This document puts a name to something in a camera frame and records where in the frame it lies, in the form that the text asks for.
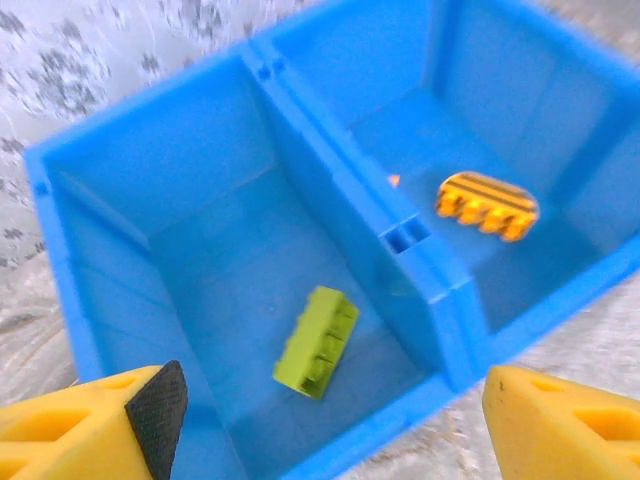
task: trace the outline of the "orange toy piece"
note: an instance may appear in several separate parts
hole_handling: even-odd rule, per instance
[[[524,238],[539,216],[529,192],[475,172],[456,173],[442,183],[436,212],[457,217],[461,225],[479,225],[505,242]]]
[[[482,399],[504,480],[640,480],[640,402],[517,367]]]
[[[0,407],[0,479],[169,480],[186,406],[174,361]]]

